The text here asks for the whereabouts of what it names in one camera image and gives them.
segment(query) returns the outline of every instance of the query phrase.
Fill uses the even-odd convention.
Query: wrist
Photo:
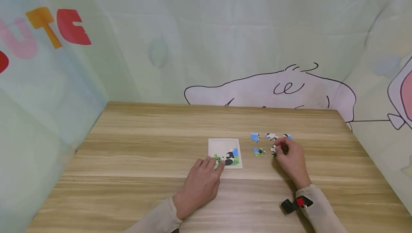
[[[176,207],[176,217],[179,220],[185,219],[194,212],[194,210],[190,207],[190,203],[187,201],[187,196],[185,198],[184,193],[179,191],[172,197],[172,200]]]
[[[306,175],[304,177],[295,178],[292,180],[298,190],[304,189],[305,187],[308,187],[312,184],[312,181],[310,180],[309,175]]]

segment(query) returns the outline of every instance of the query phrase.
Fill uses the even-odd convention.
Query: wooden table
[[[261,133],[255,144],[251,132]],[[29,233],[114,233],[173,195],[208,138],[239,138],[242,170],[225,170],[217,198],[181,225],[189,232],[314,232],[280,203],[295,192],[263,133],[289,133],[351,233],[412,232],[406,211],[336,111],[109,103]],[[265,157],[254,157],[262,147]]]

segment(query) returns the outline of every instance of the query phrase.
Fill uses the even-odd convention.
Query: wrist strap
[[[281,206],[285,210],[285,212],[289,214],[289,213],[296,211],[296,209],[298,209],[299,207],[308,208],[312,204],[313,204],[312,200],[302,195],[296,198],[296,200],[293,203],[289,199],[284,200]]]

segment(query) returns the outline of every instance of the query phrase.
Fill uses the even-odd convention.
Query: light green fabric
[[[10,182],[0,187],[0,231],[24,231],[108,100],[336,109],[412,212],[412,121],[387,93],[412,55],[411,5],[0,0],[0,19],[17,38],[14,19],[46,6],[55,19],[75,9],[92,42],[65,41],[56,21],[60,49],[26,21],[39,44],[32,59],[0,40],[10,62],[0,73],[0,115],[14,125],[0,128],[0,180]]]

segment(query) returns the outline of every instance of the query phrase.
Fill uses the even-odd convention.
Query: sleeve
[[[316,233],[348,233],[323,192],[315,185],[310,185],[296,192],[296,197],[306,196],[313,201],[308,208],[301,208],[304,216],[312,224]]]
[[[171,233],[181,223],[173,199],[168,198],[124,233]]]

